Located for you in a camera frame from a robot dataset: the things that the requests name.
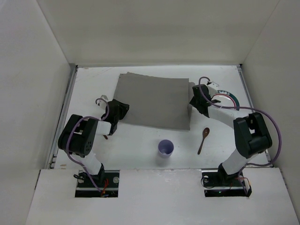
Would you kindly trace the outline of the lilac plastic cup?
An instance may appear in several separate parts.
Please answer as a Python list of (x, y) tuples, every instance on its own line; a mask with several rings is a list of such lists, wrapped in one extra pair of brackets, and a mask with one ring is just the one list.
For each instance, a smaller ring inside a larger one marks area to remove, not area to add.
[(157, 163), (159, 165), (167, 164), (169, 157), (172, 155), (174, 151), (174, 144), (170, 140), (161, 140), (157, 147), (158, 160)]

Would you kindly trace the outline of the brown wooden spoon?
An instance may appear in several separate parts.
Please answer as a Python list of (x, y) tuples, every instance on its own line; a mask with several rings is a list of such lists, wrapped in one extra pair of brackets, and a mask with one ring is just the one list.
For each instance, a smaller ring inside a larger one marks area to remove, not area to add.
[(200, 147), (197, 152), (198, 155), (200, 155), (202, 148), (203, 148), (204, 140), (209, 135), (209, 133), (210, 133), (210, 129), (208, 127), (206, 127), (202, 132), (202, 142), (201, 142)]

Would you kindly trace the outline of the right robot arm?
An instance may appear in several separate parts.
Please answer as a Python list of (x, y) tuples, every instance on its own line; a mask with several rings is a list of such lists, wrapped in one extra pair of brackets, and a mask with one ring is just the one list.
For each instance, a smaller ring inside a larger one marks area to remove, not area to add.
[(256, 155), (272, 146), (272, 139), (261, 113), (243, 113), (235, 109), (216, 107), (209, 103), (210, 90), (207, 85), (192, 87), (193, 97), (189, 104), (207, 118), (217, 120), (234, 131), (235, 150), (217, 170), (217, 181), (223, 185), (237, 178), (238, 172)]

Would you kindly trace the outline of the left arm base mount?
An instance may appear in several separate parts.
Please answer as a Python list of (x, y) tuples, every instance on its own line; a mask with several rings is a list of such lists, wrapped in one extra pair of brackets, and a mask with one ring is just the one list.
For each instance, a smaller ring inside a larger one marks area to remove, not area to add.
[(76, 198), (116, 198), (119, 194), (120, 172), (118, 170), (106, 170), (102, 178), (92, 175), (97, 185), (93, 185), (90, 178), (84, 171), (79, 171), (73, 177), (77, 179), (75, 197)]

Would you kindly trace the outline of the white plate green red rim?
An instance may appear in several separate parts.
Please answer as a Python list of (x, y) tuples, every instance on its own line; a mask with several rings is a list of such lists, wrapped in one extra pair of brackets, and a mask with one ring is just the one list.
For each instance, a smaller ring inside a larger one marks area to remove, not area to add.
[(221, 106), (233, 107), (235, 110), (240, 110), (240, 103), (238, 99), (230, 92), (226, 90), (218, 90), (212, 97), (212, 100), (216, 101), (216, 104)]

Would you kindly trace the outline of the grey cloth placemat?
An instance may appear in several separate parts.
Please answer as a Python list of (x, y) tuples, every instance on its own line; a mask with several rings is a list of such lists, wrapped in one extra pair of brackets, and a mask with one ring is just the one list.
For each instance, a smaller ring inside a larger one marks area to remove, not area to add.
[(113, 98), (129, 105), (123, 122), (171, 130), (189, 130), (192, 83), (187, 78), (120, 74)]

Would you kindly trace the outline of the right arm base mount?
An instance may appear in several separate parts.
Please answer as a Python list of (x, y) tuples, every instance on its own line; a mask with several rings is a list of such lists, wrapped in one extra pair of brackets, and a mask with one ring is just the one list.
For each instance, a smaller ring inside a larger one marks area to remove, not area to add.
[(201, 185), (205, 197), (250, 197), (249, 179), (240, 175), (224, 178), (217, 170), (202, 170)]

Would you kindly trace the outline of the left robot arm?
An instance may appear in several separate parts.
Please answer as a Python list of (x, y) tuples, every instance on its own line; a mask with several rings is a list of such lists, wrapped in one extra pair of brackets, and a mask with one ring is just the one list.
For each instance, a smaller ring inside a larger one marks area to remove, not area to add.
[(112, 136), (117, 130), (119, 121), (129, 111), (129, 105), (116, 99), (111, 101), (106, 96), (95, 100), (95, 104), (104, 108), (105, 113), (96, 118), (72, 114), (58, 140), (58, 148), (68, 158), (83, 168), (83, 179), (92, 179), (95, 183), (103, 182), (105, 169), (92, 152), (96, 135)]

